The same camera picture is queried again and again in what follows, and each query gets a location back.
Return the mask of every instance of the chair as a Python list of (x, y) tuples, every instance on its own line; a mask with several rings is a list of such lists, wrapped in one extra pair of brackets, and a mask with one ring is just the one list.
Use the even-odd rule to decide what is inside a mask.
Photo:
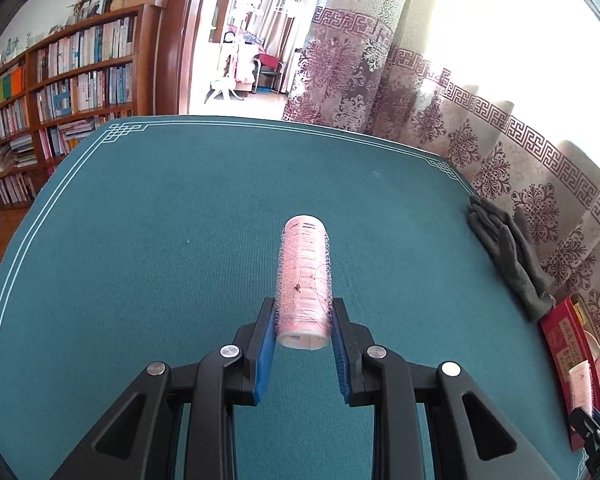
[(285, 65), (281, 61), (278, 61), (278, 66), (276, 68), (271, 68), (269, 66), (263, 65), (260, 56), (258, 56), (255, 60), (256, 68), (254, 70), (254, 76), (256, 78), (255, 83), (253, 84), (252, 93), (256, 93), (258, 90), (258, 80), (261, 75), (265, 75), (268, 77), (272, 77), (273, 81), (271, 83), (271, 89), (280, 93), (280, 85), (282, 84), (282, 76), (285, 73)]

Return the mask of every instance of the red box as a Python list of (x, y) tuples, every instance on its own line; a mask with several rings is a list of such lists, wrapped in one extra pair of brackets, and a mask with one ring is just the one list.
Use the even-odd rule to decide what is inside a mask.
[[(600, 384), (596, 373), (596, 362), (593, 359), (584, 329), (571, 298), (565, 298), (553, 310), (540, 320), (542, 332), (554, 358), (555, 369), (560, 378), (562, 394), (571, 413), (571, 390), (569, 387), (569, 370), (575, 365), (589, 361), (593, 389), (593, 405), (600, 410)], [(584, 442), (579, 434), (569, 427), (571, 450), (582, 449)]]

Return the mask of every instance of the pair of gloves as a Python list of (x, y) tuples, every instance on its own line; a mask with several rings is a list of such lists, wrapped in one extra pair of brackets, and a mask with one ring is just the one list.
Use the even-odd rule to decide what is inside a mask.
[(534, 250), (528, 220), (521, 208), (513, 217), (485, 198), (470, 197), (468, 222), (490, 254), (504, 281), (536, 322), (555, 306), (547, 292), (553, 279), (542, 270)]

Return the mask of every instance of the pink hair curler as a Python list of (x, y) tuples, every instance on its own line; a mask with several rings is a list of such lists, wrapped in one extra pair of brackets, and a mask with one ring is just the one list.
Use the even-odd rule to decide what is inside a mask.
[(322, 222), (295, 216), (282, 231), (276, 283), (277, 341), (317, 350), (331, 334), (329, 237)]

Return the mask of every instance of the green tablecloth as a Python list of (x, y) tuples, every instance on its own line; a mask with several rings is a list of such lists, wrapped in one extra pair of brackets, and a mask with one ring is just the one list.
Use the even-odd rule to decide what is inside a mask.
[[(317, 216), (334, 295), (412, 362), (463, 365), (558, 475), (564, 407), (529, 324), (466, 225), (468, 185), (426, 152), (300, 124), (112, 121), (60, 165), (0, 266), (0, 451), (50, 477), (149, 362), (194, 362), (274, 293), (280, 232)], [(242, 480), (370, 477), (372, 411), (342, 402), (330, 348), (278, 348), (236, 413)]]

